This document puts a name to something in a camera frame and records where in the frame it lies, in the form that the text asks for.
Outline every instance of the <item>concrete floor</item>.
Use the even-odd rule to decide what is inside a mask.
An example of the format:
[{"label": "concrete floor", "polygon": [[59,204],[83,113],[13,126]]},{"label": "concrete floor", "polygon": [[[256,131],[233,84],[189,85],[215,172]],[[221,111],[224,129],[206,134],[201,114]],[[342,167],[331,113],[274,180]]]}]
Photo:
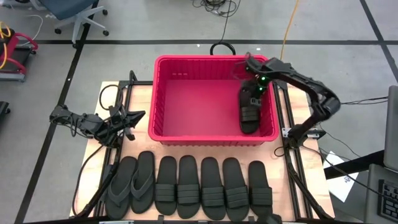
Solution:
[{"label": "concrete floor", "polygon": [[[225,39],[281,40],[294,7],[293,0],[243,1],[238,12],[228,20]],[[395,0],[366,0],[385,40],[398,40],[398,15]],[[101,0],[109,15],[97,14],[94,20],[107,26],[110,35],[92,27],[87,40],[198,40],[219,39],[224,18],[189,0]],[[62,34],[53,33],[57,22],[48,12],[27,8],[0,7],[0,21],[17,32],[33,36],[40,21],[44,24],[37,40],[67,40],[72,27]],[[301,0],[289,33],[290,40],[377,40],[359,0]],[[40,44],[38,54],[31,57],[25,83],[0,82],[0,100],[10,102],[12,113],[0,129],[0,217],[2,223],[14,223],[30,181],[37,157],[49,129],[48,115],[57,104],[75,49],[67,44]],[[234,44],[238,54],[247,51],[278,57],[280,45]],[[398,46],[388,45],[393,57]],[[126,80],[134,70],[139,80],[152,80],[154,60],[163,54],[208,54],[208,44],[182,44],[175,41],[140,42],[129,45],[86,44],[76,66],[65,104],[76,113],[93,112],[101,82]],[[223,47],[217,54],[228,54]],[[388,87],[397,81],[380,45],[287,45],[284,61],[291,62],[300,73],[321,80],[341,101],[386,96]],[[334,137],[347,143],[356,153],[366,155],[383,149],[386,104],[343,106],[323,127]],[[325,136],[322,148],[354,159],[347,148]],[[76,178],[86,140],[72,138],[69,130],[57,127],[35,188],[25,222],[67,218],[72,203]],[[349,196],[346,203],[333,204],[337,210],[361,219],[356,206],[364,201],[360,195]]]}]

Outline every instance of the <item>slide sandal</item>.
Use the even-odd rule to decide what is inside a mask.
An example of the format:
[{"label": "slide sandal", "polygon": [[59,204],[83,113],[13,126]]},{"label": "slide sandal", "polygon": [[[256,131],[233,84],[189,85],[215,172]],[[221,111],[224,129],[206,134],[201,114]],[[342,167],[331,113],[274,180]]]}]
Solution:
[{"label": "slide sandal", "polygon": [[177,212],[180,218],[191,218],[200,208],[200,187],[197,162],[193,156],[183,156],[178,168]]},{"label": "slide sandal", "polygon": [[239,161],[227,158],[223,162],[226,213],[232,222],[242,221],[249,213],[249,195]]},{"label": "slide sandal", "polygon": [[130,181],[137,167],[137,159],[124,157],[111,180],[105,198],[105,211],[112,220],[120,220],[129,209]]},{"label": "slide sandal", "polygon": [[272,188],[268,185],[266,168],[260,161],[249,164],[249,198],[251,210],[258,217],[272,215]]},{"label": "slide sandal", "polygon": [[253,81],[243,81],[239,91],[239,122],[244,134],[252,134],[260,126],[260,105],[251,103],[252,93],[257,84]]},{"label": "slide sandal", "polygon": [[177,161],[171,156],[165,156],[160,161],[155,186],[155,206],[163,215],[173,215],[177,208],[176,185]]},{"label": "slide sandal", "polygon": [[150,151],[138,155],[138,168],[131,180],[131,209],[141,214],[154,202],[155,156]]},{"label": "slide sandal", "polygon": [[202,160],[200,185],[204,213],[212,220],[222,220],[226,213],[224,187],[215,158],[207,157]]}]

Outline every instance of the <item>wooden table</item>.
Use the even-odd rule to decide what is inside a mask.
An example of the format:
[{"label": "wooden table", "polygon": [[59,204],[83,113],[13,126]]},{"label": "wooden table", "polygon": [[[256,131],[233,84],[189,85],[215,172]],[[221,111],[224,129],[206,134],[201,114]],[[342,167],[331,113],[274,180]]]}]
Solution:
[{"label": "wooden table", "polygon": [[[118,84],[118,82],[103,82],[101,89],[109,84]],[[108,88],[103,94],[103,104],[114,105],[116,99],[116,88]],[[287,123],[287,115],[285,113],[285,106],[283,101],[283,95],[281,94],[282,109],[284,112],[285,126],[289,127]],[[199,147],[199,146],[163,146],[159,142],[153,141],[148,136],[148,122],[149,122],[149,111],[150,101],[152,96],[152,86],[133,86],[132,96],[130,100],[130,111],[145,110],[147,113],[138,123],[133,133],[136,136],[135,141],[128,141],[124,139],[122,157],[133,156],[138,157],[142,151],[152,151],[155,154],[156,163],[156,174],[159,168],[161,158],[164,156],[173,156],[178,161],[184,155],[193,155],[198,164],[198,171],[200,172],[201,160],[205,157],[211,156],[218,160],[219,167],[222,168],[222,162],[228,157],[235,157],[241,164],[243,176],[246,183],[248,183],[248,165],[250,162],[260,160],[264,163],[267,172],[267,178],[269,185],[273,189],[273,209],[274,213],[279,214],[283,221],[294,221],[294,213],[291,202],[288,173],[285,168],[285,161],[283,157],[276,157],[274,155],[274,149],[282,145],[281,137],[273,142],[265,142],[258,147]],[[302,123],[310,116],[310,110],[308,108],[307,97],[305,93],[293,86],[289,86],[289,96],[292,105],[292,111],[294,121],[296,124]],[[107,118],[109,112],[103,110],[99,103],[95,113],[98,113],[102,118]],[[100,145],[94,139],[89,139],[86,147],[84,161],[86,158],[95,151]],[[305,142],[305,146],[318,150],[317,141],[314,139],[308,139]],[[80,180],[80,188],[75,201],[75,208],[77,212],[81,211],[87,202],[91,199],[93,194],[98,188],[100,182],[101,171],[104,162],[105,149],[97,153],[86,165]],[[318,154],[301,148],[302,162],[305,170],[305,176],[307,178],[307,187],[312,195],[315,197],[317,202],[323,207],[327,214],[334,217],[333,207],[331,205],[330,195],[328,191],[328,185],[326,182],[325,174],[323,172],[323,166],[321,158]],[[305,216],[305,209],[303,203],[302,193],[298,187],[298,201],[300,205],[301,216]],[[143,214],[134,214],[131,209],[124,217],[127,220],[157,220],[160,213],[156,210],[155,204]],[[255,216],[252,211],[249,212],[250,216]],[[177,211],[171,216],[165,216],[165,220],[181,220],[177,215]],[[203,213],[202,209],[192,217],[190,220],[209,220],[208,217]]]}]

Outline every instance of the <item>plastic basket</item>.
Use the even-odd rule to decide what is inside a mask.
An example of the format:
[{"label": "plastic basket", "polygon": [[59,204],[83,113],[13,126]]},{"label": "plastic basket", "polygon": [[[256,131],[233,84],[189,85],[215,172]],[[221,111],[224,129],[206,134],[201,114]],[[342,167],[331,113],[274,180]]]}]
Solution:
[{"label": "plastic basket", "polygon": [[159,57],[155,62],[150,138],[181,146],[255,146],[275,140],[279,129],[271,84],[262,97],[260,128],[253,134],[240,130],[238,93],[241,79],[251,76],[243,61],[244,55]]}]

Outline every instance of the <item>keyboard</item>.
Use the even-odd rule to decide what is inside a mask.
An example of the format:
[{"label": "keyboard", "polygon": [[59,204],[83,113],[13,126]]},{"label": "keyboard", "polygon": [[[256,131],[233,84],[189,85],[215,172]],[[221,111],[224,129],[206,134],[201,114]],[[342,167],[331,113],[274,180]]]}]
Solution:
[{"label": "keyboard", "polygon": [[386,180],[379,180],[379,192],[385,196],[394,198],[396,201],[394,202],[379,195],[377,214],[398,223],[398,185]]}]

